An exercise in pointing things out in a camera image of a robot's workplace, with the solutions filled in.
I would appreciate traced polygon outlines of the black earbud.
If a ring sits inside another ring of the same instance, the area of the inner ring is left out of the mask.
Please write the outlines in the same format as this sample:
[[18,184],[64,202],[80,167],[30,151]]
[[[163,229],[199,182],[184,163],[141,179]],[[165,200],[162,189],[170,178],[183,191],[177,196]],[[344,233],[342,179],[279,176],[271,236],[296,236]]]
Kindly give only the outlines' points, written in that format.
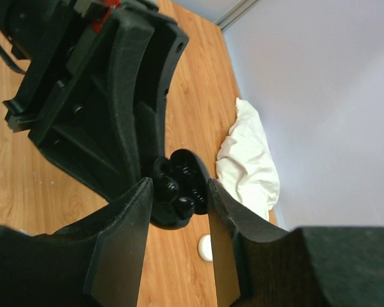
[[190,219],[195,213],[195,203],[189,197],[180,197],[174,203],[176,215],[181,220]]
[[173,178],[164,175],[156,181],[155,192],[158,201],[171,203],[178,197],[179,185]]

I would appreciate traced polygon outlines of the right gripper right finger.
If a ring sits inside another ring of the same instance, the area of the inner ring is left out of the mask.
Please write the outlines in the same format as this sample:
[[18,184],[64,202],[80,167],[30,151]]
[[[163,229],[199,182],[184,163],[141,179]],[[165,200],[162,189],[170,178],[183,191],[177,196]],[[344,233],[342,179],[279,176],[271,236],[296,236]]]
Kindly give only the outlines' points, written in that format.
[[219,306],[384,306],[384,227],[285,231],[214,179],[208,216]]

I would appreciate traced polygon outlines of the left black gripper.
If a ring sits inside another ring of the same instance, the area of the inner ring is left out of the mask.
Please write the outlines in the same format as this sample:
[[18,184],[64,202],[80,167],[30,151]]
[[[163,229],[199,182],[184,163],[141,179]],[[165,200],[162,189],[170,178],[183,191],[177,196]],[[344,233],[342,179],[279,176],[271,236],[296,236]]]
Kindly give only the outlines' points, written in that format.
[[[120,1],[0,1],[0,57],[24,75],[3,103],[14,132],[29,130],[87,26],[100,29]],[[116,9],[72,80],[49,97],[29,138],[42,155],[113,201],[141,179],[133,105],[152,26]]]

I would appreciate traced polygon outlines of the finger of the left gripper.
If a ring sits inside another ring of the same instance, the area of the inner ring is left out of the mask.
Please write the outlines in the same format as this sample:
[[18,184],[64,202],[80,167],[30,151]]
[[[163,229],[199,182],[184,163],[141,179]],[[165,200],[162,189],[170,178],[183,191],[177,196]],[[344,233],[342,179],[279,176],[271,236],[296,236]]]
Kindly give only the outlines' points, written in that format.
[[147,45],[134,92],[134,119],[141,175],[165,155],[166,101],[172,77],[189,38],[172,22],[160,24]]

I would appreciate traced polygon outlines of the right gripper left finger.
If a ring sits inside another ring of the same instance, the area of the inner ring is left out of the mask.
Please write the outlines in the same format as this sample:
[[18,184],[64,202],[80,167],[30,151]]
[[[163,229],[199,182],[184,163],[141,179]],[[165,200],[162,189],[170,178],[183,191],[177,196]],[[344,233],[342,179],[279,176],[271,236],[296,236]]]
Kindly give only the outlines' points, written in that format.
[[51,235],[0,226],[0,306],[136,306],[152,196],[144,178]]

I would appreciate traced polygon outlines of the black charging case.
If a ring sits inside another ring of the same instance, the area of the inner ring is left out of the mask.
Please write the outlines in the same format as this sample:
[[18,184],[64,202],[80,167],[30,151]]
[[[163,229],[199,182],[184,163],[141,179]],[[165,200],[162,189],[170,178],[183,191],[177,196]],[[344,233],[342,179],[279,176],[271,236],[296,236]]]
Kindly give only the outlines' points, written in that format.
[[187,149],[174,151],[170,158],[159,157],[154,161],[151,178],[154,185],[154,199],[150,222],[164,230],[177,230],[188,225],[190,219],[181,220],[174,210],[174,203],[163,203],[156,197],[156,181],[162,176],[173,178],[179,185],[178,198],[189,197],[195,203],[193,215],[207,214],[207,181],[210,174],[202,160]]

